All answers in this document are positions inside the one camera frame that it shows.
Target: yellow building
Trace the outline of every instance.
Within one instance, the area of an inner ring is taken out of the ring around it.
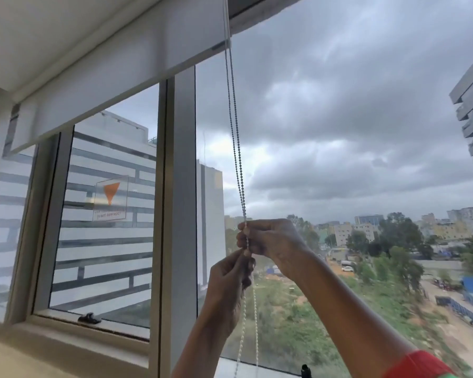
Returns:
[[[443,240],[467,239],[473,236],[466,223],[462,221],[445,224],[437,223],[433,225],[433,231],[436,236]]]

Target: sky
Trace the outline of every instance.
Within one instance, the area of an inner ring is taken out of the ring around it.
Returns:
[[[473,63],[473,0],[301,0],[233,36],[246,210],[312,223],[473,207],[448,94]],[[156,136],[158,86],[109,110]],[[224,53],[196,67],[197,156],[241,215]]]

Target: hand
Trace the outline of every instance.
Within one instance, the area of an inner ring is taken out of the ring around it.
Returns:
[[[311,253],[292,222],[288,219],[251,220],[238,225],[237,246],[247,247],[253,254],[273,260],[285,277],[295,281],[297,272],[294,261],[299,253]]]
[[[210,269],[207,295],[200,317],[219,327],[227,338],[240,319],[241,299],[251,285],[256,260],[248,250],[237,250]]]

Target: orange inverted triangle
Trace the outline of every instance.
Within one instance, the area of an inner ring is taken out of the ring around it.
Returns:
[[[109,202],[109,205],[112,204],[112,199],[114,199],[114,196],[117,192],[117,189],[119,188],[119,185],[121,183],[112,183],[112,184],[107,184],[103,186],[103,192],[105,192],[105,196],[107,196],[107,200]]]

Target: white ceiling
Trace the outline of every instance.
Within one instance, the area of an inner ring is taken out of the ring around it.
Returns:
[[[0,88],[26,97],[157,1],[0,0]]]

